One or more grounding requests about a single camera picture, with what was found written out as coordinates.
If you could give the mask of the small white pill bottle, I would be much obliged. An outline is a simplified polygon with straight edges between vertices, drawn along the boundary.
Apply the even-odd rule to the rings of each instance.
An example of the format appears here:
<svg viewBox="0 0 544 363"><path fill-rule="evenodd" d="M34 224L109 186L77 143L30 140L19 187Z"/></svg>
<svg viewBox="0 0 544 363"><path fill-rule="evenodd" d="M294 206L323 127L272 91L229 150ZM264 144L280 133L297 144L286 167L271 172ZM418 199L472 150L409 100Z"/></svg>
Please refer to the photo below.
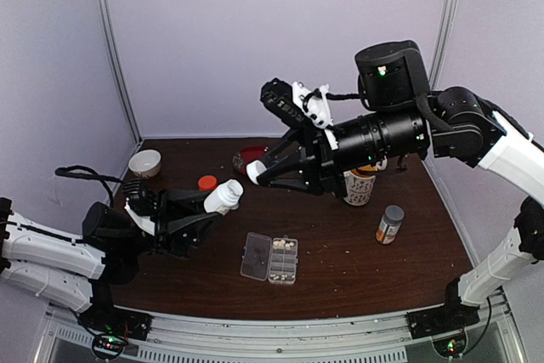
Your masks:
<svg viewBox="0 0 544 363"><path fill-rule="evenodd" d="M235 179L220 184L204 201L204 210L207 213L226 215L240 206L240 199L244 193L243 186Z"/></svg>

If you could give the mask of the white bottle cap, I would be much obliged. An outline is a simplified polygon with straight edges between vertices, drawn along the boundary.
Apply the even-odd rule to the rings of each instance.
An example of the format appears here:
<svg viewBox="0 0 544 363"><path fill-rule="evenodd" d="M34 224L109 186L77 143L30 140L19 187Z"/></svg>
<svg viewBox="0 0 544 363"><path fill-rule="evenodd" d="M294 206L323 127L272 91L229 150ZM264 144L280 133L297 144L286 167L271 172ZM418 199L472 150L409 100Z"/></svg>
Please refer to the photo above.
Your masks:
<svg viewBox="0 0 544 363"><path fill-rule="evenodd" d="M246 165L246 175L255 185L259 185L258 177L266 170L266 166L260 160L255 160Z"/></svg>

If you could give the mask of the clear plastic pill organizer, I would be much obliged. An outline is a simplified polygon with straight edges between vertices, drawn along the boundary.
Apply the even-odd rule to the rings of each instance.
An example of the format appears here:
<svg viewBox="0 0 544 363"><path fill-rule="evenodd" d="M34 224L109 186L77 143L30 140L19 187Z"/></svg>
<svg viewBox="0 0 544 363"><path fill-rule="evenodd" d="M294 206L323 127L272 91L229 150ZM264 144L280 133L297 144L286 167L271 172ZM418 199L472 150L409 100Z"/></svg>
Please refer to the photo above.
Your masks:
<svg viewBox="0 0 544 363"><path fill-rule="evenodd" d="M296 246L289 251L275 250L273 241L278 240L295 241ZM272 238L249 232L246 235L244 252L241 258L240 275L255 281L267 281L274 285L278 284L269 282L271 274L293 274L297 280L298 249L297 239L288 236Z"/></svg>

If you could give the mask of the amber bottle grey cap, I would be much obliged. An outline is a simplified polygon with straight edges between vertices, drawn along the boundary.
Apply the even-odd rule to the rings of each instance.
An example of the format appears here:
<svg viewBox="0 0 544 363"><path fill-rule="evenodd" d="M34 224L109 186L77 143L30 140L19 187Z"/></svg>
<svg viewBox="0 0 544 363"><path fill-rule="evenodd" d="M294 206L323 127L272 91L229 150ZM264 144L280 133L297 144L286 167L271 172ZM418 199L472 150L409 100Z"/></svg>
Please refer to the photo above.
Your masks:
<svg viewBox="0 0 544 363"><path fill-rule="evenodd" d="M400 206L387 206L377 227L375 234L377 241L383 245L391 244L398 234L404 217L405 212Z"/></svg>

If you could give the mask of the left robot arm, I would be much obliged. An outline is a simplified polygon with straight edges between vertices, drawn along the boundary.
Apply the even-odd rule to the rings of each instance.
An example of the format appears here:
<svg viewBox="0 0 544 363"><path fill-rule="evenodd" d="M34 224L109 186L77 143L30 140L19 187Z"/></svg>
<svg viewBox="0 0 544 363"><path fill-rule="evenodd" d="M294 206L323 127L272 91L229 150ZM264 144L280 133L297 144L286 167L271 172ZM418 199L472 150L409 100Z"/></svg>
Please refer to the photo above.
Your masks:
<svg viewBox="0 0 544 363"><path fill-rule="evenodd" d="M146 188L125 195L118 212L95 202L80 235L37 224L1 200L1 278L76 312L88 311L103 332L122 325L110 287L126 285L139 273L139 256L169 254L186 258L233 207L218 190Z"/></svg>

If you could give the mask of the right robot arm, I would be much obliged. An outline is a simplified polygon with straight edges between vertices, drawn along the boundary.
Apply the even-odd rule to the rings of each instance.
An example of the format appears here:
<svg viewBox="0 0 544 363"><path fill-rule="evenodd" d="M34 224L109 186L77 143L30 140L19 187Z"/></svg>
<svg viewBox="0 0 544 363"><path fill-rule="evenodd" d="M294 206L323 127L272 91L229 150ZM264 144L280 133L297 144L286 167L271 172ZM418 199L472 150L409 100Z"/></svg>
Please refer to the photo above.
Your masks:
<svg viewBox="0 0 544 363"><path fill-rule="evenodd" d="M280 141L251 162L257 185L344 197L346 172L415 154L450 157L492 172L526 197L501 245L448 288L436 323L447 331L468 317L524 266L543 258L543 149L502 108L464 87L431 89L421 52L411 40L359 51L356 98L366 114L335 123L327 87L273 79L264 107L287 126Z"/></svg>

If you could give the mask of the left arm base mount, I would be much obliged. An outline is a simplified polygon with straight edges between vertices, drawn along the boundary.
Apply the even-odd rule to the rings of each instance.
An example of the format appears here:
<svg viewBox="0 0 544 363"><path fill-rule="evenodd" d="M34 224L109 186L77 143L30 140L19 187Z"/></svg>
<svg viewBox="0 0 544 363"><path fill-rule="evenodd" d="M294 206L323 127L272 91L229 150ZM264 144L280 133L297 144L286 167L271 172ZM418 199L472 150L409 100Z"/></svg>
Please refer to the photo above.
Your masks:
<svg viewBox="0 0 544 363"><path fill-rule="evenodd" d="M90 330L118 337L146 340L150 331L151 315L117 308L113 304L110 286L100 281L90 281L92 295L90 306L77 312L78 323Z"/></svg>

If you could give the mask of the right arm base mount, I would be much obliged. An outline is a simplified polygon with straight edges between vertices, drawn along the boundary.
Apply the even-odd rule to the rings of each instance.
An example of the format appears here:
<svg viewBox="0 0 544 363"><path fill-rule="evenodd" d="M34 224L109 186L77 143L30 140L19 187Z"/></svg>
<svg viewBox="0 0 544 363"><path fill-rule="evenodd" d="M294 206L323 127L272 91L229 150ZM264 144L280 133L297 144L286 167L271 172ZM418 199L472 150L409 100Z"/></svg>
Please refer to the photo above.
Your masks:
<svg viewBox="0 0 544 363"><path fill-rule="evenodd" d="M456 278L446 286L444 304L406 314L413 339L461 330L479 323L479 306L462 304L459 282L460 279Z"/></svg>

